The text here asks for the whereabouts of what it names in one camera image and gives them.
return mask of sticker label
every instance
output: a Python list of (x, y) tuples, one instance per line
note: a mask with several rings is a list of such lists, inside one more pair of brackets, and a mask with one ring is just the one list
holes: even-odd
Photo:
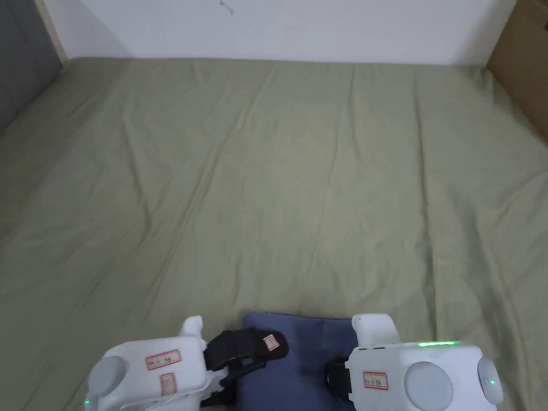
[(363, 373), (363, 385), (373, 390), (388, 391), (388, 377), (386, 373), (366, 371)]
[(173, 373), (161, 375), (160, 384), (162, 385), (162, 397), (177, 392), (177, 381)]
[(150, 370), (162, 368), (170, 364), (175, 364), (181, 361), (181, 353), (179, 350), (162, 352), (161, 354), (146, 357), (146, 368)]
[(278, 341), (274, 338), (272, 334), (270, 334), (268, 337), (263, 338), (262, 340), (265, 342), (266, 348), (268, 348), (269, 351), (273, 351), (279, 347)]

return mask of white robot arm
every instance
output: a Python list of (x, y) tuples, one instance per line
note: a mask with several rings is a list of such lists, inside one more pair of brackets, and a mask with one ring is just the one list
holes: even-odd
[(496, 411), (503, 391), (493, 362), (460, 341), (400, 342), (392, 318), (352, 318), (358, 347), (326, 367), (331, 392), (357, 411)]
[(239, 377), (288, 353), (276, 331), (224, 331), (206, 344), (202, 328), (200, 316), (190, 317), (179, 336), (108, 350), (89, 375), (85, 411), (198, 411), (230, 404)]

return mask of bed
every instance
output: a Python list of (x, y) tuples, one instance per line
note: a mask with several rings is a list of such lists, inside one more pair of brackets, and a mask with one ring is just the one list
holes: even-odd
[(544, 409), (548, 148), (489, 71), (78, 59), (30, 100), (0, 135), (3, 409), (80, 410), (109, 347), (263, 310), (472, 342), (500, 410)]

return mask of folded blue towel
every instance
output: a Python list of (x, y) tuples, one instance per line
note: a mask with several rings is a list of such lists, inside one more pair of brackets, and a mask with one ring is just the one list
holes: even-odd
[(289, 354), (238, 381), (239, 411), (353, 411), (327, 389), (325, 366), (358, 345), (349, 319), (251, 312), (243, 326), (283, 333)]

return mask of gray circular cap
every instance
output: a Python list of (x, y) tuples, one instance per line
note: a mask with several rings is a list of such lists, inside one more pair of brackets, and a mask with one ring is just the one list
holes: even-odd
[(102, 358), (89, 373), (89, 392), (93, 396), (106, 397), (122, 382), (124, 376), (124, 360), (115, 356)]
[(418, 362), (409, 367), (404, 385), (409, 400), (421, 411), (443, 411), (453, 401), (451, 378), (431, 362)]

